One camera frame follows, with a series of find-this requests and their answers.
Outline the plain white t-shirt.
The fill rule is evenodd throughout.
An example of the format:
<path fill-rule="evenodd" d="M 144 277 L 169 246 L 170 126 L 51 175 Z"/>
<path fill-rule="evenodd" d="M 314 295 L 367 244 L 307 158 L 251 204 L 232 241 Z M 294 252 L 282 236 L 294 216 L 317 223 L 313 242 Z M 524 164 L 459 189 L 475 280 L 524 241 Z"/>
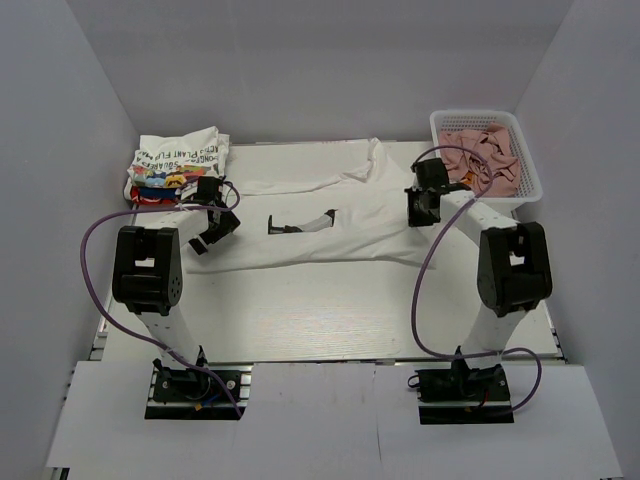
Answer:
<path fill-rule="evenodd" d="M 250 181 L 234 213 L 240 226 L 208 252 L 186 248 L 189 274 L 330 261 L 392 260 L 420 265 L 434 239 L 407 220 L 412 182 L 377 139 L 359 142 L 366 159 L 329 178 L 302 183 Z"/>

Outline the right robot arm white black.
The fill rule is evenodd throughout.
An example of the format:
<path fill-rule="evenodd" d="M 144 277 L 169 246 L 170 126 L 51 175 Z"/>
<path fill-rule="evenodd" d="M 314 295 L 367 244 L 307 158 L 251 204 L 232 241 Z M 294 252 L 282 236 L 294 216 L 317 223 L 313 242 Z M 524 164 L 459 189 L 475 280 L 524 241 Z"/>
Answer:
<path fill-rule="evenodd" d="M 411 304 L 411 329 L 417 333 L 419 290 L 426 268 L 447 231 L 455 227 L 478 247 L 476 285 L 481 306 L 465 341 L 449 360 L 464 359 L 451 374 L 453 390 L 472 399 L 484 391 L 488 377 L 483 368 L 500 362 L 517 325 L 552 293 L 547 241 L 542 225 L 520 223 L 494 210 L 462 183 L 449 181 L 439 158 L 411 166 L 414 184 L 405 190 L 408 224 L 440 224 L 420 269 Z"/>

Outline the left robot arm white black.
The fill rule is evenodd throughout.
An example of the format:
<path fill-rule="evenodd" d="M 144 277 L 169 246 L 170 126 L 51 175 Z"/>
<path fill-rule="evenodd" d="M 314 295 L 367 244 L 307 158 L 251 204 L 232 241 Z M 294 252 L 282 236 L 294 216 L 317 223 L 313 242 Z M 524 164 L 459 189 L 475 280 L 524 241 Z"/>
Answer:
<path fill-rule="evenodd" d="M 113 296 L 160 344 L 162 365 L 181 369 L 176 384 L 191 399 L 209 392 L 212 377 L 201 368 L 206 362 L 204 351 L 179 308 L 184 290 L 181 253 L 187 249 L 204 255 L 240 226 L 223 199 L 223 190 L 230 186 L 224 178 L 202 177 L 186 205 L 143 226 L 123 227 L 117 237 Z"/>

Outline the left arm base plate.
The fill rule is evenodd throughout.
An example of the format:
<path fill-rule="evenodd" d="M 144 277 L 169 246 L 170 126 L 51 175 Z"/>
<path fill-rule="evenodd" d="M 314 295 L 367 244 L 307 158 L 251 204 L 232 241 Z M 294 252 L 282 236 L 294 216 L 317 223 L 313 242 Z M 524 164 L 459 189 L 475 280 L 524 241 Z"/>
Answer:
<path fill-rule="evenodd" d="M 153 365 L 144 414 L 146 420 L 239 419 L 224 388 L 212 377 L 191 370 L 169 369 L 159 359 Z M 251 370 L 250 366 L 222 366 L 213 369 L 241 413 L 248 404 Z"/>

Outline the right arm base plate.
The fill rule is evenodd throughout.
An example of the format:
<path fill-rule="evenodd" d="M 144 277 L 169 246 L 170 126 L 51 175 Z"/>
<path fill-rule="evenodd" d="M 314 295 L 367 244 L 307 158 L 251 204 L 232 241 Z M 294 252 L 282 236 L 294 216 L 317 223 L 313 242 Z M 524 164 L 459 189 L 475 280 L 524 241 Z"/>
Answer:
<path fill-rule="evenodd" d="M 514 422 L 511 395 L 501 365 L 416 370 L 407 380 L 417 393 L 421 425 L 489 425 Z"/>

